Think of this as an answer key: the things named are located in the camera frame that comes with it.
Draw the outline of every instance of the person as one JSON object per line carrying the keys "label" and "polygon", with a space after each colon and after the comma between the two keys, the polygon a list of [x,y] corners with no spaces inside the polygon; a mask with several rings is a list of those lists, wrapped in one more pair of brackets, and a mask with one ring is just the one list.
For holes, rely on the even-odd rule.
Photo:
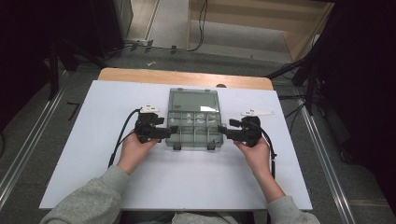
{"label": "person", "polygon": [[[94,178],[83,187],[66,196],[41,220],[44,223],[113,223],[120,211],[121,194],[130,175],[149,154],[158,140],[151,139],[141,144],[136,133],[130,134],[122,143],[120,160],[110,166],[99,178]],[[271,175],[269,168],[270,149],[261,138],[255,147],[242,142],[234,144],[245,155],[247,163],[256,177],[265,200],[271,223],[319,223],[317,218],[300,211],[290,196],[283,192]],[[172,223],[237,223],[225,213],[218,216],[203,216],[188,212],[176,212]]]}

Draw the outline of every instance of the gray sweatshirt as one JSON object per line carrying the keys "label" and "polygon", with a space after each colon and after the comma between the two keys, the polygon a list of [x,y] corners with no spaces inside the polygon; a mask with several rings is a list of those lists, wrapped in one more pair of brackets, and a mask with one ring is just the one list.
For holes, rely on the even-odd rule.
{"label": "gray sweatshirt", "polygon": [[[120,211],[121,194],[130,177],[120,167],[112,165],[101,177],[94,178],[75,190],[55,206],[40,222],[44,223],[113,223]],[[279,198],[268,204],[272,223],[319,223],[309,213],[301,212],[290,196]],[[187,212],[176,212],[173,224],[237,223],[226,213],[217,216],[202,216]]]}

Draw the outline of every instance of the metal rail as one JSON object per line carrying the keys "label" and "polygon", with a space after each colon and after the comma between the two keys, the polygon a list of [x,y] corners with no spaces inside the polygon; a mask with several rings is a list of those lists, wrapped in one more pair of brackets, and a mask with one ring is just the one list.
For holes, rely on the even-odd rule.
{"label": "metal rail", "polygon": [[[295,92],[297,95],[304,94],[299,88],[296,88]],[[318,132],[314,117],[310,116],[305,108],[303,108],[303,116],[306,127],[311,134],[312,142],[314,143],[315,150],[318,153],[320,164],[326,176],[330,190],[332,191],[332,196],[334,198],[335,205],[338,208],[338,212],[340,213],[341,219],[345,224],[355,224],[357,222],[352,214],[352,210],[350,209],[347,196],[345,195],[338,180],[337,174],[332,167],[332,163],[330,162],[329,155],[327,154],[326,148]]]}
{"label": "metal rail", "polygon": [[53,112],[55,111],[62,96],[64,95],[64,88],[67,84],[68,79],[69,75],[66,71],[64,71],[62,73],[61,87],[58,93],[55,95],[52,101],[47,102],[46,106],[43,109],[43,112],[41,112],[40,117],[35,123],[35,126],[33,127],[32,131],[30,131],[25,142],[23,143],[20,152],[15,157],[14,162],[12,162],[11,166],[8,168],[6,175],[0,182],[0,211],[5,205],[9,194],[11,193],[23,171],[24,166],[29,161],[30,156],[35,150],[35,146],[40,139],[41,134],[46,129]]}

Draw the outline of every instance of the left hand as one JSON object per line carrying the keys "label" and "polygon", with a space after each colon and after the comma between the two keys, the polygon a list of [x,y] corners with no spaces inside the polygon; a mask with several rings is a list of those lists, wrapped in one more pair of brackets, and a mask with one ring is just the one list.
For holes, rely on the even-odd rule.
{"label": "left hand", "polygon": [[147,143],[140,143],[136,133],[131,133],[122,143],[120,160],[117,165],[130,175],[149,154],[149,150],[159,142],[151,139]]}

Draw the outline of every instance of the transparent container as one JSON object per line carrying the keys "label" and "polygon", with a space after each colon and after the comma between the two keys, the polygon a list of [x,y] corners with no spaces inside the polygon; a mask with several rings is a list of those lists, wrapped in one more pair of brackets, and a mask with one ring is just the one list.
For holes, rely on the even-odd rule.
{"label": "transparent container", "polygon": [[205,147],[215,150],[223,144],[219,97],[216,91],[171,89],[167,126],[179,126],[177,133],[165,139],[174,150],[183,147]]}

